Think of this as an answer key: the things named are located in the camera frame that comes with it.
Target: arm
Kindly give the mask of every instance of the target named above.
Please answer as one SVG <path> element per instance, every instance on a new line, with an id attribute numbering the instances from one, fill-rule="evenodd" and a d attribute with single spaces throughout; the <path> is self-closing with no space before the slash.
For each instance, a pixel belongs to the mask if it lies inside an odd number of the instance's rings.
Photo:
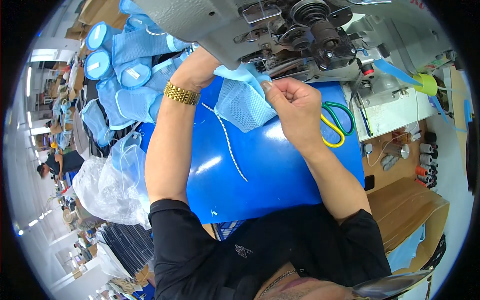
<path id="1" fill-rule="evenodd" d="M 58 161 L 58 163 L 60 164 L 60 171 L 58 173 L 58 179 L 61 180 L 62 179 L 62 172 L 63 172 L 63 155 L 61 154 L 55 154 L 55 161 Z"/>
<path id="2" fill-rule="evenodd" d="M 305 159 L 323 203 L 341 220 L 361 209 L 371 213 L 367 195 L 358 180 L 323 143 L 320 131 L 322 95 L 293 78 L 262 82 L 267 100 L 280 117 L 285 137 Z"/>
<path id="3" fill-rule="evenodd" d="M 199 93 L 213 80 L 220 63 L 203 48 L 195 50 L 175 71 L 170 82 Z M 187 201 L 187 179 L 192 160 L 195 106 L 162 98 L 157 123 L 148 146 L 145 182 L 150 203 L 161 199 Z"/>

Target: blue tabletop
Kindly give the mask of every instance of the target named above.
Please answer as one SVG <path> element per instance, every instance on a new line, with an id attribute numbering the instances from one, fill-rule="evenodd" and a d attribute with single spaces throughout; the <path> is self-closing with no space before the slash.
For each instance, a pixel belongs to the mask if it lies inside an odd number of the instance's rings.
<path id="1" fill-rule="evenodd" d="M 213 108 L 223 78 L 217 77 L 202 90 L 200 102 Z M 315 83 L 322 101 L 346 104 L 340 85 Z M 345 130 L 350 120 L 339 108 L 332 108 Z M 323 114 L 333 122 L 330 114 Z M 190 208 L 205 223 L 245 220 L 264 216 L 275 210 L 322 201 L 317 185 L 300 153 L 283 135 L 278 116 L 264 126 L 242 133 L 223 120 L 233 155 L 246 182 L 237 172 L 228 151 L 227 141 L 215 114 L 198 105 L 193 125 L 192 167 L 187 183 Z M 331 143 L 340 137 L 322 122 L 322 134 Z M 144 123 L 141 148 L 146 151 L 153 124 Z M 364 185 L 360 146 L 356 132 L 345 137 L 339 148 L 330 148 L 340 162 Z"/>

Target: green and yellow scissors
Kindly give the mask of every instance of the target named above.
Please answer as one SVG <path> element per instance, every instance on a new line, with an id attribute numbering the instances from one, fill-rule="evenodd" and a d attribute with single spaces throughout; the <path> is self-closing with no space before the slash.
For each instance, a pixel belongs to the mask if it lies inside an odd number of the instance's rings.
<path id="1" fill-rule="evenodd" d="M 350 118 L 350 122 L 352 123 L 350 131 L 347 132 L 343 128 L 342 124 L 340 123 L 340 120 L 337 118 L 336 114 L 333 112 L 332 107 L 340 108 L 344 112 L 347 113 L 348 117 Z M 355 132 L 355 118 L 353 117 L 353 114 L 350 111 L 350 109 L 348 109 L 348 107 L 346 107 L 345 105 L 340 104 L 340 103 L 325 101 L 325 102 L 322 102 L 322 108 L 324 108 L 326 111 L 328 111 L 328 113 L 330 113 L 330 115 L 332 116 L 336 126 L 332 122 L 330 122 L 323 114 L 321 116 L 321 120 L 325 124 L 327 124 L 328 127 L 330 127 L 336 133 L 338 133 L 338 135 L 340 135 L 340 142 L 338 142 L 337 144 L 332 144 L 329 141 L 327 141 L 325 138 L 323 138 L 324 143 L 325 143 L 325 145 L 329 146 L 330 148 L 338 148 L 341 145 L 343 145 L 343 143 L 345 141 L 345 136 L 352 135 Z"/>

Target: fabric label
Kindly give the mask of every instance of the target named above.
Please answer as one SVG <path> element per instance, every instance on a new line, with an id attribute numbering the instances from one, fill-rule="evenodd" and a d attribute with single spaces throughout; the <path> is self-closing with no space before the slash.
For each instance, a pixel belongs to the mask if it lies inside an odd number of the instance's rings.
<path id="1" fill-rule="evenodd" d="M 137 80 L 138 77 L 140 77 L 140 74 L 137 73 L 137 72 L 135 72 L 135 70 L 132 69 L 132 68 L 127 68 L 127 69 L 125 69 L 125 71 L 126 71 L 128 74 L 130 74 L 130 76 L 132 76 L 133 78 L 135 78 L 135 80 Z"/>
<path id="2" fill-rule="evenodd" d="M 93 69 L 96 69 L 96 68 L 98 68 L 99 66 L 100 66 L 100 64 L 99 64 L 98 61 L 97 61 L 97 62 L 94 63 L 93 65 L 89 65 L 89 66 L 87 67 L 87 71 L 91 71 L 91 70 L 93 70 Z"/>
<path id="3" fill-rule="evenodd" d="M 100 35 L 100 25 L 95 28 L 95 36 L 93 39 L 98 39 L 98 36 Z"/>

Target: hand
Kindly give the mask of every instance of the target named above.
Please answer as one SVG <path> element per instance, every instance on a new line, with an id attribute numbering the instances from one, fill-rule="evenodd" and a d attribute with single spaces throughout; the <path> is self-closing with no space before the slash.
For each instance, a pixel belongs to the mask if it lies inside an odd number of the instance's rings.
<path id="1" fill-rule="evenodd" d="M 183 89 L 199 93 L 213 81 L 213 71 L 221 63 L 202 47 L 198 47 L 173 73 L 170 82 Z"/>
<path id="2" fill-rule="evenodd" d="M 280 117 L 283 134 L 303 156 L 326 148 L 320 131 L 322 94 L 319 90 L 293 78 L 260 84 Z"/>

